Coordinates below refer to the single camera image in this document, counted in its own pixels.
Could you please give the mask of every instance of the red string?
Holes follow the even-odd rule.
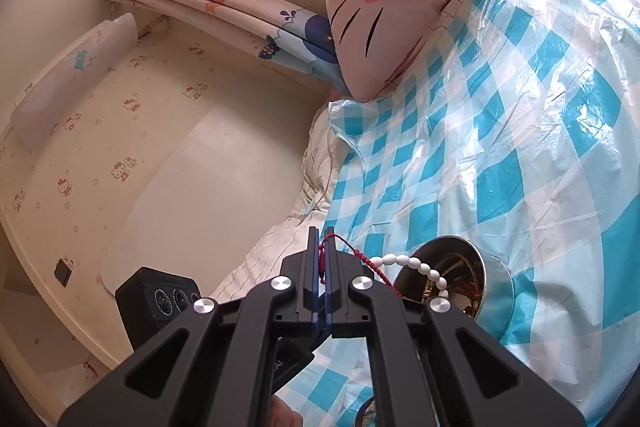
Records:
[[[353,248],[348,242],[347,240],[345,240],[345,238],[340,237],[340,235],[338,235],[337,233],[330,233],[329,235],[325,236],[324,239],[322,240],[322,243],[320,243],[320,253],[319,253],[319,274],[320,274],[320,281],[322,282],[322,284],[324,284],[324,242],[327,239],[330,239],[332,237],[337,237],[338,239],[340,239],[340,241],[342,241],[345,245],[347,245],[347,247],[349,247],[351,249],[351,251],[353,251],[353,254],[358,257],[364,264],[366,264],[367,266],[369,266],[370,269],[373,270],[373,272],[375,272],[380,279],[382,279],[385,284],[387,286],[389,286],[394,292],[396,292],[396,295],[398,295],[398,297],[402,297],[402,294],[393,286],[393,284],[391,284],[391,281],[387,278],[387,276],[383,273],[383,271],[378,268],[375,264],[373,264],[371,262],[371,260],[364,255],[360,250],[358,250],[357,248]]]

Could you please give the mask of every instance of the blue checkered sheet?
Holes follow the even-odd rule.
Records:
[[[498,257],[501,343],[596,425],[640,362],[640,0],[452,0],[433,29],[393,94],[332,103],[353,151],[325,226],[369,257],[444,234]],[[364,342],[280,394],[352,425]]]

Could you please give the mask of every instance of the black speaker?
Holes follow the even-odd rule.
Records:
[[[118,311],[138,349],[200,298],[193,279],[143,266],[116,290]]]

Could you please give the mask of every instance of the white bedding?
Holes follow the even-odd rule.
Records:
[[[306,249],[309,227],[321,229],[329,211],[340,167],[348,151],[327,122],[327,107],[321,108],[309,131],[309,144],[302,162],[302,190],[289,217],[271,227],[211,294],[219,302],[244,297],[255,286],[280,273],[282,260]]]

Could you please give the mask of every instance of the curtain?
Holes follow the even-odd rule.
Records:
[[[326,17],[283,0],[109,0],[186,22],[261,60],[329,81],[349,93]]]

